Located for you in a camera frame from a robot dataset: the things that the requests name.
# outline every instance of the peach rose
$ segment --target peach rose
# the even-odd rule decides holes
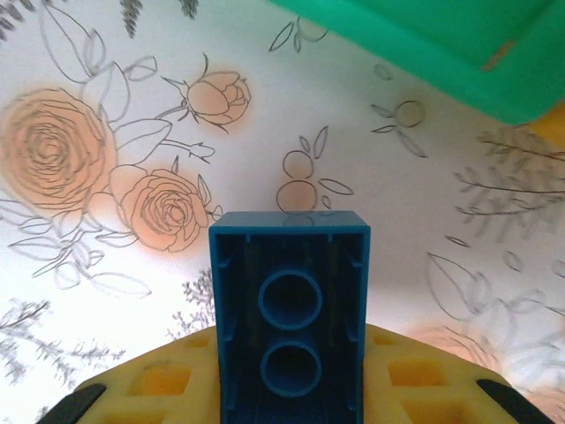
[[[502,371],[501,361],[495,349],[481,335],[465,335],[462,330],[440,326],[415,329],[407,336],[488,368],[495,373],[500,374]]]
[[[0,146],[5,179],[46,216],[83,209],[117,164],[113,132],[63,89],[27,93],[9,105]]]
[[[194,115],[211,124],[226,125],[240,119],[249,101],[249,87],[237,72],[212,72],[186,91]]]
[[[169,170],[148,174],[137,166],[118,166],[110,174],[110,191],[122,222],[153,249],[180,252],[208,225],[196,186]]]
[[[526,397],[553,422],[565,423],[565,393],[552,388],[535,390]]]

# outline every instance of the orange watercolor spot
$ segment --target orange watercolor spot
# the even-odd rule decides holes
[[[211,218],[197,181],[167,167],[148,171],[124,165],[112,171],[110,191],[141,250],[167,259],[202,248]]]
[[[12,190],[45,216],[83,209],[117,163],[114,134],[61,88],[18,96],[5,109],[1,171]]]

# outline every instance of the rose bud drawing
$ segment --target rose bud drawing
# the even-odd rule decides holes
[[[246,79],[238,72],[208,72],[208,58],[206,55],[204,58],[204,72],[192,84],[163,77],[178,89],[183,100],[180,106],[163,112],[158,118],[183,110],[185,114],[179,121],[192,115],[198,124],[203,120],[227,132],[224,126],[245,114],[252,98],[251,92]]]

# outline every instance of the black strip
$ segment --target black strip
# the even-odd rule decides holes
[[[477,380],[477,384],[517,424],[554,424],[516,389],[490,379]]]
[[[63,397],[37,424],[77,424],[106,391],[103,384],[92,384]]]

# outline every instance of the yellow toy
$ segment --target yellow toy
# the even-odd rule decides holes
[[[306,215],[225,214],[216,327],[83,382],[39,424],[551,423],[493,371],[367,325],[370,228]]]

